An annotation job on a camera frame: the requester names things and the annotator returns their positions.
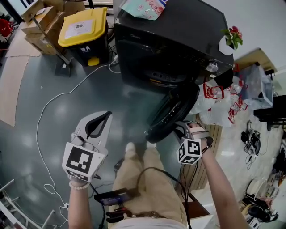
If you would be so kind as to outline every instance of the khaki pants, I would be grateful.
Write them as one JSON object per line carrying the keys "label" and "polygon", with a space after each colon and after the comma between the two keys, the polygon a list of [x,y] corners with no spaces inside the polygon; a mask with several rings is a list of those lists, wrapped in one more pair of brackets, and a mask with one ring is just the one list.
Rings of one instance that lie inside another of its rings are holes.
{"label": "khaki pants", "polygon": [[[135,188],[140,172],[148,167],[164,170],[156,148],[148,148],[145,151],[143,163],[134,150],[127,151],[114,181],[113,190]],[[184,206],[170,179],[164,173],[153,169],[146,170],[140,179],[139,192],[140,197],[124,203],[124,206],[133,214],[156,211],[163,217],[187,225]],[[109,212],[114,212],[117,208],[118,205],[111,206]]]}

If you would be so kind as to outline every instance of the cardboard box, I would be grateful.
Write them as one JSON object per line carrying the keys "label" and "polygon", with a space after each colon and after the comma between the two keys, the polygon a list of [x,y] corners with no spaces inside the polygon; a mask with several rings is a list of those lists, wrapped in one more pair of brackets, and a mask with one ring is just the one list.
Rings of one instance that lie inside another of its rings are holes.
{"label": "cardboard box", "polygon": [[24,19],[24,21],[28,23],[32,19],[31,15],[35,16],[36,13],[43,8],[44,8],[44,3],[42,2],[42,0],[36,0],[31,5],[28,6],[26,11],[21,16]]}
{"label": "cardboard box", "polygon": [[[47,28],[49,23],[57,16],[57,12],[55,7],[47,7],[43,9],[43,12],[36,15],[35,19],[40,24],[43,30]],[[30,21],[29,23],[22,22],[21,23],[21,30],[25,34],[40,34],[42,33],[40,29],[37,27],[34,21]]]}
{"label": "cardboard box", "polygon": [[[61,12],[57,14],[57,17],[48,25],[45,33],[48,36],[48,39],[56,46],[60,51],[63,48],[58,44],[59,33],[63,25],[63,19],[65,13]],[[39,52],[42,54],[56,55],[56,50],[50,45],[48,40],[43,34],[27,34],[25,40],[33,45]]]}
{"label": "cardboard box", "polygon": [[54,6],[58,12],[67,13],[67,16],[85,10],[84,2],[72,2],[64,0],[43,0],[45,6]]}

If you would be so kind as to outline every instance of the white shoe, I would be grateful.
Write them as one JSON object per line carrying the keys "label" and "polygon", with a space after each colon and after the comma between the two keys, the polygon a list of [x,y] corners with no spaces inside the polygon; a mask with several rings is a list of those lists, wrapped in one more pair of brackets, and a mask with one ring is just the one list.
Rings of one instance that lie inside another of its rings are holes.
{"label": "white shoe", "polygon": [[125,149],[125,152],[128,152],[128,151],[135,151],[136,149],[135,149],[135,145],[134,145],[134,143],[133,142],[129,142],[128,144],[127,144],[127,146],[126,146],[126,149]]}
{"label": "white shoe", "polygon": [[156,143],[147,142],[147,148],[157,148]]}

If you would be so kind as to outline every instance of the bracelet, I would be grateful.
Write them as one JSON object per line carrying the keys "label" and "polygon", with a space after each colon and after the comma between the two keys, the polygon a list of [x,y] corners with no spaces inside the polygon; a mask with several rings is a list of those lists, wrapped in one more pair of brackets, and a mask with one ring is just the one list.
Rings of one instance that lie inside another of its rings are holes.
{"label": "bracelet", "polygon": [[83,189],[86,189],[88,186],[89,186],[89,182],[87,182],[85,185],[83,186],[80,186],[80,187],[76,187],[76,186],[73,186],[72,181],[69,182],[69,186],[74,189],[74,190],[83,190]]}

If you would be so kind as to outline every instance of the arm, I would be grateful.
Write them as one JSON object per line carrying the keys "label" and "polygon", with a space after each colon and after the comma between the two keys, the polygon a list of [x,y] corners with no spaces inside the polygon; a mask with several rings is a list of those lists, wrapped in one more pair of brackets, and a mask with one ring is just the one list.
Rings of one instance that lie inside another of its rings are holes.
{"label": "arm", "polygon": [[233,189],[210,150],[203,153],[202,162],[206,168],[220,228],[247,229],[248,224],[238,208]]}
{"label": "arm", "polygon": [[[72,185],[80,187],[86,183],[72,180]],[[69,229],[92,229],[92,220],[88,203],[88,189],[74,190],[71,188],[68,208]]]}

